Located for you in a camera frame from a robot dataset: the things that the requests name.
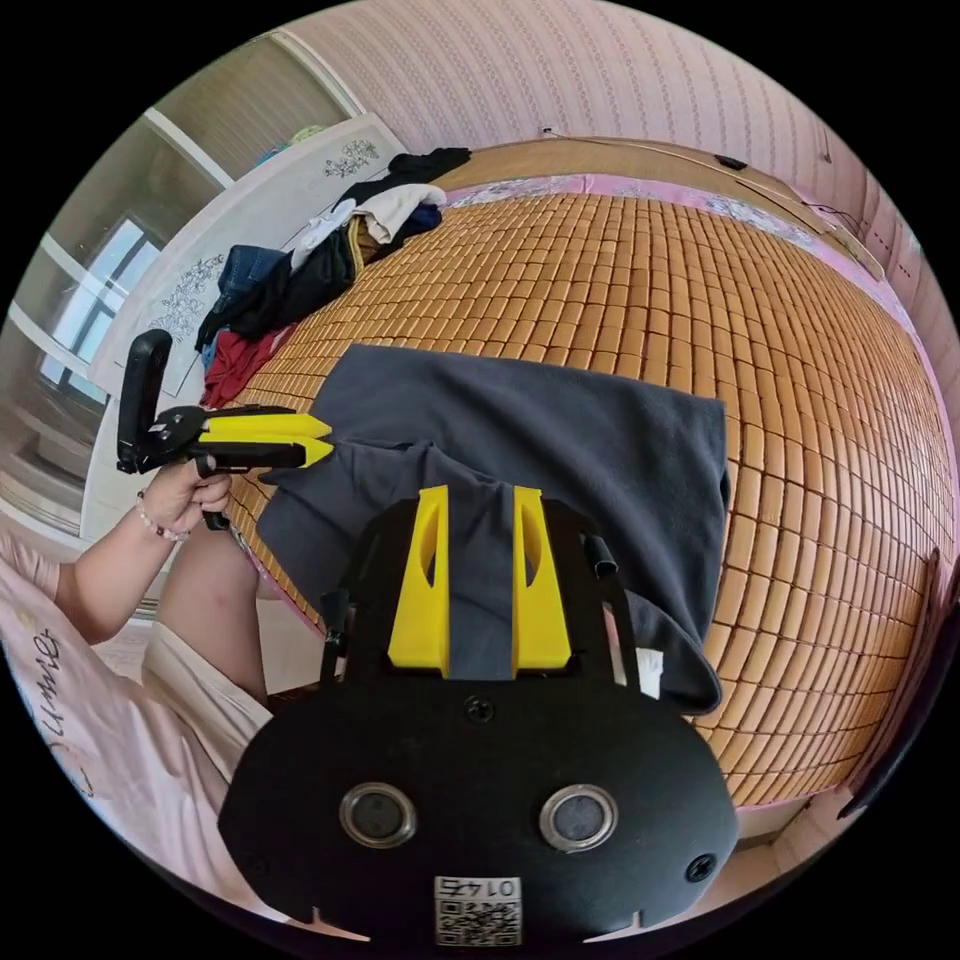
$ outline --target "number label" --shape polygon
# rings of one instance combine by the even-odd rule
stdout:
[[[519,900],[519,877],[435,877],[438,900]]]

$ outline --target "person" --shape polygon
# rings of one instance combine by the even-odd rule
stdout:
[[[217,828],[240,755],[271,717],[260,575],[233,536],[203,523],[226,507],[229,483],[201,478],[194,461],[162,468],[74,563],[0,527],[0,635],[37,730],[110,829],[194,886],[303,926],[259,900]],[[178,544],[138,684],[91,648],[123,629]]]

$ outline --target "wrist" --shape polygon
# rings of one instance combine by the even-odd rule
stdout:
[[[172,547],[182,543],[189,536],[189,533],[177,533],[167,526],[169,521],[164,517],[163,511],[158,508],[155,500],[151,498],[149,487],[137,494],[134,509],[147,535],[160,543],[166,543]]]

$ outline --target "bamboo mat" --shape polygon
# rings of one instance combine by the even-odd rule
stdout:
[[[242,402],[307,410],[349,344],[572,365],[727,404],[733,496],[698,718],[738,805],[844,780],[903,671],[925,564],[951,562],[935,396],[907,335],[832,268],[731,218],[596,195],[445,213],[305,320]],[[256,536],[269,489],[238,478]]]

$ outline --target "leg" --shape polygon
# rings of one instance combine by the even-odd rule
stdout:
[[[157,619],[228,680],[265,704],[259,581],[229,533],[211,532],[201,524],[173,562]]]

